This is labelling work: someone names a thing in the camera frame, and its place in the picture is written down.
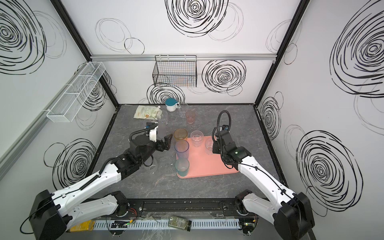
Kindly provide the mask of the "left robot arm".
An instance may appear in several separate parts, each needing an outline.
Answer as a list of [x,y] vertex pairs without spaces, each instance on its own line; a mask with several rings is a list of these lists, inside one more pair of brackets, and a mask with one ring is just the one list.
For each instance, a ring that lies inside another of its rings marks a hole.
[[138,171],[154,152],[168,151],[172,138],[172,134],[163,140],[139,135],[130,141],[129,149],[106,160],[98,172],[53,193],[44,190],[37,194],[27,217],[33,230],[31,234],[37,240],[56,240],[77,224],[114,213],[127,203],[122,193],[93,201],[88,198]]

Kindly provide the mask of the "pink tray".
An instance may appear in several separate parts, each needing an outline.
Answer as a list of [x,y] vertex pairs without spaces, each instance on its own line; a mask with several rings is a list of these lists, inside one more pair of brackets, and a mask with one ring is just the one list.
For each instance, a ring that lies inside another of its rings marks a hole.
[[222,162],[219,154],[208,154],[206,148],[206,142],[212,146],[212,138],[206,136],[202,140],[202,144],[199,147],[194,147],[193,140],[187,138],[189,143],[189,157],[187,164],[187,169],[177,171],[177,176],[181,179],[187,178],[200,178],[208,176],[217,176],[217,175],[227,175],[238,173],[235,168],[229,169]]

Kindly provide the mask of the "teal glass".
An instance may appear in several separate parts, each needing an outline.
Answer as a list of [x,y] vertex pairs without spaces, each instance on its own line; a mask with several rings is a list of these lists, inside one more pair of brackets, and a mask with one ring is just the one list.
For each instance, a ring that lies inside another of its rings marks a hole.
[[188,175],[189,167],[190,167],[190,162],[186,158],[179,158],[175,162],[175,168],[176,168],[177,174],[181,178],[186,177]]

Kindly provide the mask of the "amber glass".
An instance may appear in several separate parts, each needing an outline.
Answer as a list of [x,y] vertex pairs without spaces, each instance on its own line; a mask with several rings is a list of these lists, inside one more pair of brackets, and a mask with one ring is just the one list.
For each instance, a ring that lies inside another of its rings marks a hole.
[[188,131],[184,128],[176,129],[173,133],[173,136],[176,142],[180,140],[187,140]]

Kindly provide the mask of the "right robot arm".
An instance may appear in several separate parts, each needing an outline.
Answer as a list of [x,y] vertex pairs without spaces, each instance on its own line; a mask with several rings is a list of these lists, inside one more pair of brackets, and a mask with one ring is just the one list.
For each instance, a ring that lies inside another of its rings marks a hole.
[[254,193],[244,193],[240,205],[246,212],[273,224],[284,240],[299,240],[315,226],[309,198],[284,186],[246,148],[236,146],[229,126],[215,127],[212,139],[214,154],[219,154],[228,168],[233,167],[246,176],[266,196],[263,199]]

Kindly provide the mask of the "blue glass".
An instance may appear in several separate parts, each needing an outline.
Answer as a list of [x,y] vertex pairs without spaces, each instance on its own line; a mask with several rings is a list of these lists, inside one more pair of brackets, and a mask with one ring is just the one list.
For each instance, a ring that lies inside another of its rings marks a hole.
[[178,159],[180,159],[180,158],[188,159],[189,158],[189,149],[190,149],[190,145],[189,145],[188,141],[179,140],[178,142],[176,142],[175,151],[177,154],[177,158]]

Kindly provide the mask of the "clear faceted glass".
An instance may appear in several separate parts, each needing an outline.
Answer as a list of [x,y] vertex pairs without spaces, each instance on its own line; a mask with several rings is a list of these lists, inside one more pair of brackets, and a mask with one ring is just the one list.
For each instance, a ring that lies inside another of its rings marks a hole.
[[193,131],[191,133],[192,144],[195,148],[198,148],[202,145],[204,140],[204,134],[201,131]]

